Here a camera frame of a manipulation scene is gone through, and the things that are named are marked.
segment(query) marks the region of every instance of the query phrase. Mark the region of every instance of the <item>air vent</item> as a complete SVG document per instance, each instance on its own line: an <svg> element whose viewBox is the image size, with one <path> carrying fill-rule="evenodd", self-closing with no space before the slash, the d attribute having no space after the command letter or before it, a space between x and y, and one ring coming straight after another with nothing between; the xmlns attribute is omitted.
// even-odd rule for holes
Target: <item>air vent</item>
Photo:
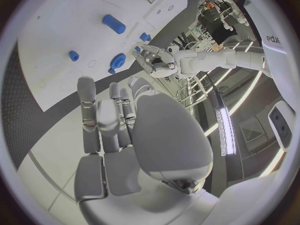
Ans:
<svg viewBox="0 0 300 225"><path fill-rule="evenodd" d="M246 121L241 122L239 124L239 127L246 143L249 143L265 134L262 125L256 117L252 117Z"/></svg>

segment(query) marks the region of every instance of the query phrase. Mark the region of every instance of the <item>blue cylinder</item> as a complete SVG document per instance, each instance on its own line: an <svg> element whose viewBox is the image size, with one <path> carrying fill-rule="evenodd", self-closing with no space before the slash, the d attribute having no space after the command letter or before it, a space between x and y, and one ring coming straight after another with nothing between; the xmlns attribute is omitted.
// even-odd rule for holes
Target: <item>blue cylinder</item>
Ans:
<svg viewBox="0 0 300 225"><path fill-rule="evenodd" d="M119 20L114 18L112 15L107 14L103 17L102 23L109 26L112 30L114 30L117 34L124 33L126 26L121 23Z"/></svg>
<svg viewBox="0 0 300 225"><path fill-rule="evenodd" d="M75 51L70 51L70 52L69 52L69 57L70 57L70 59L71 59L73 62L75 62L75 61L77 61L77 60L79 59L79 55L78 55L78 53L75 52Z"/></svg>

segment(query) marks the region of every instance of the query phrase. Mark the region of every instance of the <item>logo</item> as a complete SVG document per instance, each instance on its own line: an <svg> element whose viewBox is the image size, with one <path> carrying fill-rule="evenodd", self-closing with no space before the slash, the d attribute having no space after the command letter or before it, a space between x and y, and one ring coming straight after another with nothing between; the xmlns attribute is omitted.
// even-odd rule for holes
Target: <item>logo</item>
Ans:
<svg viewBox="0 0 300 225"><path fill-rule="evenodd" d="M266 36L266 39L268 41L271 41L273 43L279 43L280 44L280 41L279 41L279 38L278 37L274 37L274 36Z"/></svg>

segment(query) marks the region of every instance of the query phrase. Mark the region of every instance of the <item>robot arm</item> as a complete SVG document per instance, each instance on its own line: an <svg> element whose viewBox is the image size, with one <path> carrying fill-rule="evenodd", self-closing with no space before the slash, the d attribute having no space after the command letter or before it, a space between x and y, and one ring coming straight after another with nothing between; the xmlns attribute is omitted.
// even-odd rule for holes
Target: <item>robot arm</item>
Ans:
<svg viewBox="0 0 300 225"><path fill-rule="evenodd" d="M161 63L152 64L151 73L145 69L154 78L164 78L176 74L179 78L184 79L194 77L200 71L208 72L216 67L234 69L236 66L262 71L266 76L272 77L268 66L265 66L264 53L235 51L230 48L218 52L196 52L194 50L179 51L179 47L176 48L177 46L170 46L167 50L160 50L158 47L150 45L142 45L142 47L144 50L160 57L165 64L165 66Z"/></svg>

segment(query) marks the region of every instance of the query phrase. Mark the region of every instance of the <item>white floor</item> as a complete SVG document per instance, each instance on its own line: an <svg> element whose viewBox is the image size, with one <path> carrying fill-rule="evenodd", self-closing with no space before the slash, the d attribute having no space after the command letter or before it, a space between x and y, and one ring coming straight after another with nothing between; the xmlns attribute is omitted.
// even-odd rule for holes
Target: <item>white floor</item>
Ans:
<svg viewBox="0 0 300 225"><path fill-rule="evenodd" d="M172 97L179 89L174 78L171 78L171 82L162 79L160 82L144 71L136 76L145 78L156 90ZM128 88L127 81L128 79L119 82L120 89ZM102 99L109 99L108 89L97 95L97 101ZM83 148L81 108L77 107L55 124L34 145L31 152L56 183L54 188L27 155L18 169L18 174L32 196L62 223L87 224L76 203L59 191L61 189L74 198L74 174L80 158L86 155Z"/></svg>

